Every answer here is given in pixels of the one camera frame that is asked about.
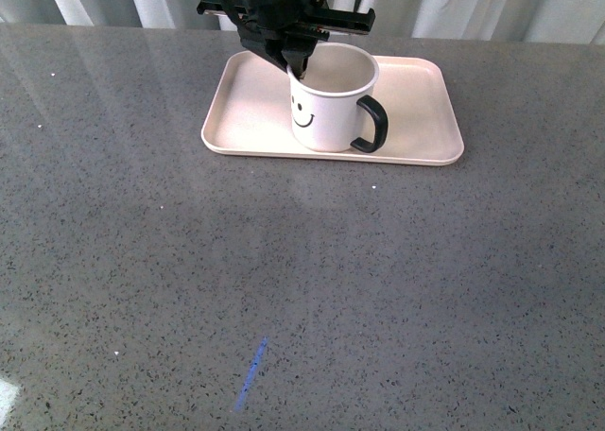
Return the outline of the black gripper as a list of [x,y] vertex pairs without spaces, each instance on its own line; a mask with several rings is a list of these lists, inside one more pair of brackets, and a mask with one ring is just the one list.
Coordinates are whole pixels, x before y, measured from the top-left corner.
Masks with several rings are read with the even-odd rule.
[[295,78],[304,77],[316,41],[333,31],[367,35],[375,20],[373,9],[331,9],[327,0],[200,0],[197,12],[227,16],[244,48]]

